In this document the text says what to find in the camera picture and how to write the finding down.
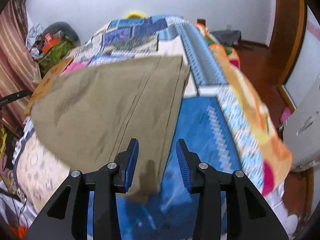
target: patchwork bedspread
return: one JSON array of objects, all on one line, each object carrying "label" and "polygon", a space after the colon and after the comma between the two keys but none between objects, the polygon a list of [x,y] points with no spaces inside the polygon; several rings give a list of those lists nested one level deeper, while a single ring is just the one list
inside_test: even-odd
[{"label": "patchwork bedspread", "polygon": [[[201,161],[217,170],[243,170],[263,195],[285,179],[292,161],[291,153],[277,137],[267,107],[239,71],[236,51],[218,44],[203,25],[163,15],[112,21],[85,45],[70,52],[68,57],[73,57],[73,63],[63,74],[159,54],[182,55],[192,75],[181,103],[160,193],[151,195],[145,206],[117,196],[121,235],[128,240],[192,237],[199,196],[188,194],[183,187],[175,153],[179,138],[185,139],[189,150],[198,153]],[[44,149],[29,126],[29,136],[24,136],[16,147],[15,178],[40,210],[68,175],[69,167]],[[88,211],[89,236],[92,203],[93,194]],[[224,232],[224,193],[221,203]]]}]

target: triangular cutout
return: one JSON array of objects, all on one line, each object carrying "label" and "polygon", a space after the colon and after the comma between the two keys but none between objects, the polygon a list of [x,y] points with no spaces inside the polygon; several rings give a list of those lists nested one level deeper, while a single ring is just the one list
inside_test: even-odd
[{"label": "triangular cutout", "polygon": [[244,194],[247,200],[248,212],[250,219],[262,218],[266,216],[264,208],[260,205],[259,201],[253,195],[251,190],[244,187]]},{"label": "triangular cutout", "polygon": [[68,199],[70,195],[71,187],[66,187],[61,195],[54,202],[52,207],[47,212],[48,217],[57,219],[64,219],[67,210]]}]

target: white zigzag pattern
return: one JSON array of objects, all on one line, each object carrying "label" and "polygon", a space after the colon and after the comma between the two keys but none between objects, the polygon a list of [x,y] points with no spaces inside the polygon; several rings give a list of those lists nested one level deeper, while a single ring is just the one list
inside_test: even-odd
[{"label": "white zigzag pattern", "polygon": [[211,129],[214,133],[214,138],[216,139],[217,150],[219,150],[218,155],[220,156],[219,161],[221,162],[220,167],[223,172],[233,173],[233,169],[231,169],[230,157],[228,156],[229,151],[227,150],[227,146],[225,144],[226,140],[223,138],[221,125],[219,125],[218,117],[215,112],[215,109],[211,106],[207,108],[209,121],[211,124]]}]

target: curtain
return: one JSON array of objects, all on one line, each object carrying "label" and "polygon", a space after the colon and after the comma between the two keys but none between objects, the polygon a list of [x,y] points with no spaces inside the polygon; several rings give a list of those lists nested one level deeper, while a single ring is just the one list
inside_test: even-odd
[{"label": "curtain", "polygon": [[[10,0],[0,14],[0,98],[34,91],[41,79],[39,66],[25,46],[27,31],[25,0]],[[22,132],[27,103],[22,98],[2,108],[2,122],[17,135]]]}]

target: silver screw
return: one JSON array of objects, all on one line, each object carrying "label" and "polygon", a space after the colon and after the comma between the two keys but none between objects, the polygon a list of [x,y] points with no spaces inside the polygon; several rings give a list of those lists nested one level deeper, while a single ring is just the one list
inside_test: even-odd
[{"label": "silver screw", "polygon": [[79,175],[80,175],[80,171],[71,172],[71,176],[74,177],[74,178],[78,177]]},{"label": "silver screw", "polygon": [[109,163],[109,164],[107,165],[107,167],[108,167],[109,169],[114,169],[116,166],[117,166],[116,163]]},{"label": "silver screw", "polygon": [[236,171],[236,176],[242,178],[244,176],[244,173],[242,171]]},{"label": "silver screw", "polygon": [[208,168],[208,165],[206,163],[199,163],[199,168],[205,170],[206,168]]}]

